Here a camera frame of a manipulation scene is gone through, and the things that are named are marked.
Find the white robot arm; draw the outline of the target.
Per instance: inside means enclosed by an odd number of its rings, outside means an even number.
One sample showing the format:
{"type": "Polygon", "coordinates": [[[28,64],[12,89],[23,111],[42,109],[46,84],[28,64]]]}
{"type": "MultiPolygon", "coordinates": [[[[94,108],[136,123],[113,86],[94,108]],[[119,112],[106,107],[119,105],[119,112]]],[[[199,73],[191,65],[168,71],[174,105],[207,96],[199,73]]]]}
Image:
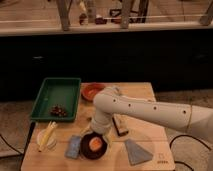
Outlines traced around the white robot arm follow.
{"type": "Polygon", "coordinates": [[[90,128],[102,135],[109,132],[112,116],[123,114],[213,143],[212,108],[131,98],[114,86],[97,93],[93,105],[95,114],[90,128]]]}

